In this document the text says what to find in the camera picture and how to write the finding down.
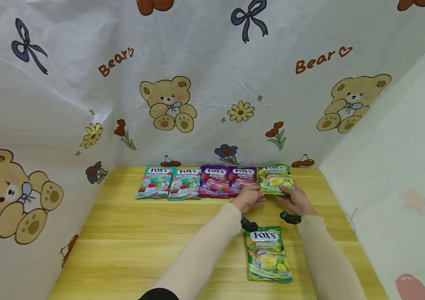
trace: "purple candy bag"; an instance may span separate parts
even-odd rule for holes
[[[225,165],[202,165],[199,196],[229,198],[229,170]]]
[[[236,197],[244,185],[257,185],[256,170],[256,167],[229,167],[229,196]]]

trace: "bear paw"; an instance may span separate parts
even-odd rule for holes
[[[42,187],[41,206],[48,211],[52,211],[61,204],[64,192],[60,186],[52,181],[46,181]]]
[[[175,122],[176,127],[183,133],[190,133],[194,128],[194,120],[187,113],[177,114]]]
[[[16,242],[24,245],[35,240],[43,230],[47,217],[48,214],[41,208],[34,209],[25,215],[17,225]]]
[[[159,116],[154,120],[154,127],[160,130],[171,130],[174,128],[174,119],[169,115]]]
[[[351,116],[344,119],[341,124],[339,124],[340,133],[348,133],[353,129],[353,127],[362,119],[361,116]]]
[[[24,217],[24,205],[21,202],[13,202],[6,206],[0,214],[0,237],[12,236]]]
[[[341,116],[339,114],[326,114],[319,120],[316,127],[319,131],[327,131],[335,129],[338,126],[339,122],[341,122]]]

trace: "black sleeve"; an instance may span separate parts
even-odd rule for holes
[[[147,291],[139,300],[179,300],[179,298],[170,290],[155,288]]]

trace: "black wrist strap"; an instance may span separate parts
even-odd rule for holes
[[[256,222],[251,222],[244,216],[241,218],[241,227],[250,233],[257,231],[259,228]]]
[[[297,225],[301,223],[300,215],[292,215],[292,214],[288,214],[287,212],[281,212],[281,214],[279,214],[279,217],[289,224]]]

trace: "berries candy bag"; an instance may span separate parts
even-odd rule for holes
[[[286,196],[279,188],[280,185],[294,189],[294,182],[288,165],[275,164],[269,167],[259,167],[257,172],[259,186],[266,194]]]
[[[236,197],[244,185],[257,184],[256,167],[229,167],[229,196]]]
[[[247,248],[248,279],[254,281],[293,280],[281,238],[281,227],[259,227],[257,231],[244,231]]]
[[[199,197],[201,169],[174,170],[172,177],[168,200],[201,199]]]
[[[199,196],[229,198],[229,170],[225,165],[203,165]]]
[[[174,169],[174,167],[146,167],[136,199],[167,197]]]

